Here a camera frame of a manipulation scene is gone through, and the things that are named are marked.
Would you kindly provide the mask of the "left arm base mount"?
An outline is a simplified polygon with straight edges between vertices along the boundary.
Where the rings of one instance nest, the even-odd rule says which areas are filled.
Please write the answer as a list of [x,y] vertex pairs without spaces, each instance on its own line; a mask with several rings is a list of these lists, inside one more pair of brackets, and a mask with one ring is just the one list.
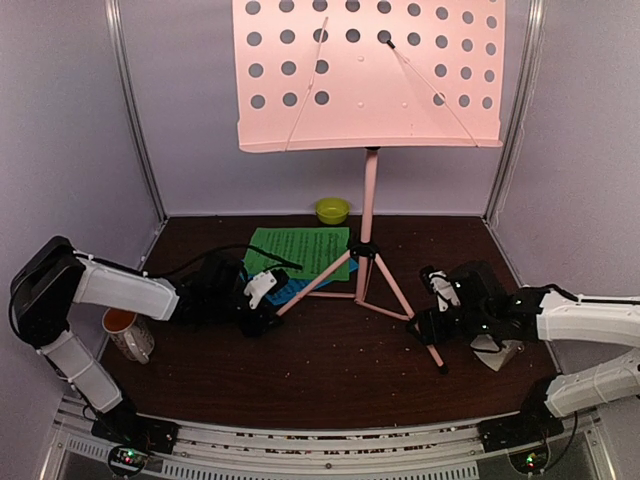
[[172,421],[139,416],[102,415],[93,422],[91,434],[120,445],[151,453],[173,452],[179,425]]

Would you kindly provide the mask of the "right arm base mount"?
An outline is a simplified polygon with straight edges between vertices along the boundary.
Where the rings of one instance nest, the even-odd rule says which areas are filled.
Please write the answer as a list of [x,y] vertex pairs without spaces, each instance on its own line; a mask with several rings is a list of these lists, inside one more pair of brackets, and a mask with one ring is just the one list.
[[560,419],[523,413],[484,420],[477,428],[484,451],[487,453],[543,442],[548,437],[564,432]]

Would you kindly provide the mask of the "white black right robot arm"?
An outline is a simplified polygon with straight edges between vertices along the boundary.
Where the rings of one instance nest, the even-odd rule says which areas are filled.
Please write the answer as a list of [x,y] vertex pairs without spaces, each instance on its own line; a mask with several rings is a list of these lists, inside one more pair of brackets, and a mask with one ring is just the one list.
[[437,299],[417,313],[407,330],[425,346],[465,338],[489,368],[499,370],[524,343],[577,341],[626,347],[623,355],[573,374],[541,382],[540,394],[513,419],[519,440],[535,440],[551,416],[636,396],[639,393],[639,299],[571,293],[555,283],[512,293],[484,261],[450,272],[424,267],[419,277]]

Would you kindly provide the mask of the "pink music stand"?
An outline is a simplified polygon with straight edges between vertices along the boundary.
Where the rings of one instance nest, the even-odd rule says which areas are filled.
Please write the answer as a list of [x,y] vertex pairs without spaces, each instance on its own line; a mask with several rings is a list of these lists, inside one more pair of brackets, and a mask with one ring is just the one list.
[[384,147],[497,147],[502,1],[235,1],[239,148],[366,152],[358,305],[386,264],[371,240]]

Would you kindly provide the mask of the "green sheet music paper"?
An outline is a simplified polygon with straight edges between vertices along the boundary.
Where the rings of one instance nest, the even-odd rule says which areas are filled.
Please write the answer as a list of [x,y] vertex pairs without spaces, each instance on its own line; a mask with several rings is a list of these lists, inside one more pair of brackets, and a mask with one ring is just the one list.
[[257,228],[250,245],[302,266],[285,268],[293,279],[313,280],[347,251],[348,227]]

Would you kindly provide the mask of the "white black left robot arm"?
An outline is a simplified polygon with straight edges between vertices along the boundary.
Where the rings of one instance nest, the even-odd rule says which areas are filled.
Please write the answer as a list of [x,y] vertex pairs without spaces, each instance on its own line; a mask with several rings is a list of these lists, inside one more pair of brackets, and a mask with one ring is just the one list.
[[122,406],[125,394],[73,332],[77,305],[119,310],[149,320],[195,327],[234,323],[247,337],[263,335],[281,319],[268,297],[288,281],[296,263],[256,248],[272,261],[257,273],[225,245],[163,274],[150,274],[75,249],[52,237],[10,284],[8,320],[14,335],[56,368],[123,444],[137,442],[144,424]]

